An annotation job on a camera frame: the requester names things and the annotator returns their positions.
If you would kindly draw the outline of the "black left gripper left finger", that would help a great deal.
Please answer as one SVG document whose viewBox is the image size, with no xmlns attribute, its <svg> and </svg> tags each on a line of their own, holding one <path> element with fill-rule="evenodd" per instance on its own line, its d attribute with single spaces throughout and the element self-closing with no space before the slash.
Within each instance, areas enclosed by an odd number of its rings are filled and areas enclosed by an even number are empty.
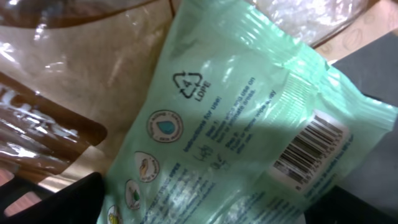
<svg viewBox="0 0 398 224">
<path fill-rule="evenodd" d="M 6 216 L 5 209 L 29 192 L 37 194 L 41 201 Z M 87 175 L 57 193 L 16 176 L 1 186 L 1 224 L 96 223 L 104 193 L 104 180 L 98 172 Z"/>
</svg>

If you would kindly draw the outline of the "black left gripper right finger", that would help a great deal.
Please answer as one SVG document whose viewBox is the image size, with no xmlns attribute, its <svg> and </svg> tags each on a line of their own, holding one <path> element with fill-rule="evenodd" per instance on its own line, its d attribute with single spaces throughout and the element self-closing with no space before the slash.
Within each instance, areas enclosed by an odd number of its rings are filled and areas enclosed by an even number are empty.
<svg viewBox="0 0 398 224">
<path fill-rule="evenodd" d="M 340 187 L 304 212 L 306 224 L 397 224 L 393 218 Z"/>
</svg>

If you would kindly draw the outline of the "mint green wipes packet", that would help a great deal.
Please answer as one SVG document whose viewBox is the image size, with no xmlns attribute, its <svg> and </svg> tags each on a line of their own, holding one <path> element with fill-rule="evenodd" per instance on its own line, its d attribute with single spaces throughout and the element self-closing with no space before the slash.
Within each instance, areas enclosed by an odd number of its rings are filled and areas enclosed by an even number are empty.
<svg viewBox="0 0 398 224">
<path fill-rule="evenodd" d="M 98 222 L 292 223 L 396 119 L 252 4 L 183 1 Z"/>
</svg>

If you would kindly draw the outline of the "brown clear snack bag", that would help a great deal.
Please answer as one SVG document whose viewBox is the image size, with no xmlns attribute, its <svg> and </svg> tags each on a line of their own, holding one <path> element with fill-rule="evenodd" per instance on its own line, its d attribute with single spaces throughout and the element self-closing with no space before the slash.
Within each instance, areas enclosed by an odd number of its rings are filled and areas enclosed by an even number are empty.
<svg viewBox="0 0 398 224">
<path fill-rule="evenodd" d="M 1 166 L 53 192 L 105 173 L 173 18 L 169 0 L 1 0 Z"/>
</svg>

